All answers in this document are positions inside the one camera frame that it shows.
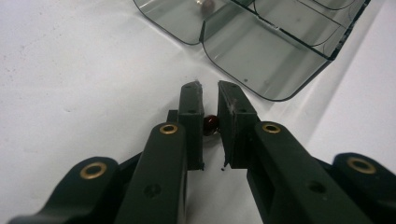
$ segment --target white table surface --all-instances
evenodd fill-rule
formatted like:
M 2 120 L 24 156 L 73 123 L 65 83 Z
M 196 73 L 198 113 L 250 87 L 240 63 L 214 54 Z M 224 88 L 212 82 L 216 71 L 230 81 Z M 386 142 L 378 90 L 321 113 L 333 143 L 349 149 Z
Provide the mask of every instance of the white table surface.
M 373 0 L 338 58 L 298 95 L 265 101 L 315 157 L 357 152 L 396 172 L 396 1 Z M 206 114 L 231 78 L 146 20 L 132 0 L 0 0 L 0 223 L 37 212 L 80 161 L 123 162 L 199 80 Z M 245 170 L 220 170 L 218 137 L 205 170 L 189 172 L 187 223 L 262 223 Z

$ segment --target brass grommet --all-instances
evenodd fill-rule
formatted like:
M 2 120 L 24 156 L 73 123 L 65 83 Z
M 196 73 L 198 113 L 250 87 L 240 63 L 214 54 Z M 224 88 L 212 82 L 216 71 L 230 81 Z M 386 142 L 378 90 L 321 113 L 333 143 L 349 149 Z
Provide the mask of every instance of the brass grommet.
M 165 124 L 160 128 L 160 132 L 164 134 L 172 134 L 177 132 L 177 126 L 174 124 Z
M 89 172 L 89 169 L 98 169 L 97 171 L 94 170 L 93 172 Z M 84 168 L 82 168 L 81 172 L 79 172 L 79 175 L 81 176 L 81 178 L 83 179 L 95 179 L 96 177 L 101 176 L 102 174 L 105 173 L 107 169 L 107 166 L 100 162 L 93 162 L 91 164 L 86 165 Z
M 346 163 L 350 168 L 363 174 L 372 175 L 376 173 L 375 167 L 370 162 L 364 159 L 350 157 L 347 159 Z
M 266 123 L 262 125 L 262 129 L 268 133 L 280 133 L 280 128 L 277 127 L 275 124 Z

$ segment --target white surface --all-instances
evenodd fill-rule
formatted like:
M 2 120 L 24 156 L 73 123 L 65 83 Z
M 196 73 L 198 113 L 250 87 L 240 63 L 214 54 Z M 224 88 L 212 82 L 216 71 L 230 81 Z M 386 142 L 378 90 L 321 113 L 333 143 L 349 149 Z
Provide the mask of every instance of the white surface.
M 396 172 L 395 11 L 396 1 L 373 0 L 337 60 L 293 99 L 244 89 L 260 118 L 324 161 L 353 151 Z M 195 79 L 216 114 L 217 83 L 232 80 L 132 0 L 0 0 L 0 223 L 37 212 L 76 163 L 141 151 Z M 206 169 L 189 175 L 188 223 L 262 223 L 246 171 L 222 172 L 223 156 L 206 138 Z

